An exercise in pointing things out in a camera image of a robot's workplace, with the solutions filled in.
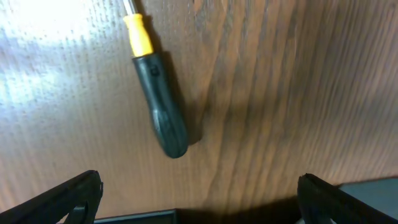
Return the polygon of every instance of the metal shaft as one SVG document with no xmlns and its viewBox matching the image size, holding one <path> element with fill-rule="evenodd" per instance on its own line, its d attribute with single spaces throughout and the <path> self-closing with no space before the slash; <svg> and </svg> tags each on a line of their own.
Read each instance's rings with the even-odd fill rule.
<svg viewBox="0 0 398 224">
<path fill-rule="evenodd" d="M 127 15 L 131 16 L 138 13 L 136 3 L 134 0 L 123 0 L 124 8 L 126 8 Z"/>
</svg>

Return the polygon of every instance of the screwdriver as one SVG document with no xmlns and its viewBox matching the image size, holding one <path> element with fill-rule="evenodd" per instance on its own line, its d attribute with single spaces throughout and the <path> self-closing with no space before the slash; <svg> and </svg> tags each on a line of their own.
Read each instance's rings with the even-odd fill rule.
<svg viewBox="0 0 398 224">
<path fill-rule="evenodd" d="M 132 61 L 149 107 L 154 131 L 162 149 L 171 158 L 183 156 L 188 149 L 187 129 L 167 84 L 161 57 L 154 52 L 149 35 L 134 0 L 123 0 L 127 16 Z"/>
</svg>

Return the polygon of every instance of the wood grain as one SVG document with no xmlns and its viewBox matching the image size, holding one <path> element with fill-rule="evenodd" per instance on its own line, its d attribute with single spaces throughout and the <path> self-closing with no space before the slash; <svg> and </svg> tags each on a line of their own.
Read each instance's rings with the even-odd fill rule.
<svg viewBox="0 0 398 224">
<path fill-rule="evenodd" d="M 142 1 L 201 137 L 176 160 L 152 132 L 122 2 L 46 19 L 52 2 L 0 12 L 0 212 L 88 169 L 104 181 L 97 217 L 233 213 L 294 195 L 306 172 L 398 174 L 395 0 Z"/>
</svg>

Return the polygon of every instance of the screwdriver handle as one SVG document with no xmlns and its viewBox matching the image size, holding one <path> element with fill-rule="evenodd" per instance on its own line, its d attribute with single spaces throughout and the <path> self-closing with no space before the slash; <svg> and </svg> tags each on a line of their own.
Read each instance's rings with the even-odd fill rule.
<svg viewBox="0 0 398 224">
<path fill-rule="evenodd" d="M 188 149 L 188 134 L 182 114 L 167 86 L 166 72 L 157 53 L 133 58 L 148 103 L 157 138 L 166 155 L 183 156 Z"/>
</svg>

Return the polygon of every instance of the black rubber grip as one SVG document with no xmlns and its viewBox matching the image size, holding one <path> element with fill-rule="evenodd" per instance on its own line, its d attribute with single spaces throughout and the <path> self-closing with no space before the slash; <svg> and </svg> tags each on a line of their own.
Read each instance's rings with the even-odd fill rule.
<svg viewBox="0 0 398 224">
<path fill-rule="evenodd" d="M 166 155 L 183 156 L 188 149 L 188 134 L 182 114 L 172 99 L 167 75 L 158 54 L 133 58 L 148 102 L 154 129 Z"/>
</svg>

